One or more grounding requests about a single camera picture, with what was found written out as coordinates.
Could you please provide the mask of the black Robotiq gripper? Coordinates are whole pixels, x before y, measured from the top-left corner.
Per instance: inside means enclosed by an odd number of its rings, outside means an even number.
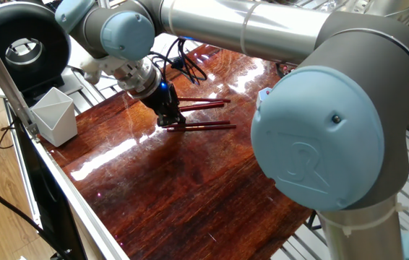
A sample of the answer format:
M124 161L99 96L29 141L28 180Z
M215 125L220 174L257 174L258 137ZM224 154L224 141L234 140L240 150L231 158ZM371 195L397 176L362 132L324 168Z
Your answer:
M159 127L184 127L186 124L186 117L178 108L179 100L173 85L161 81L155 91L142 102L154 111L157 118L157 125Z

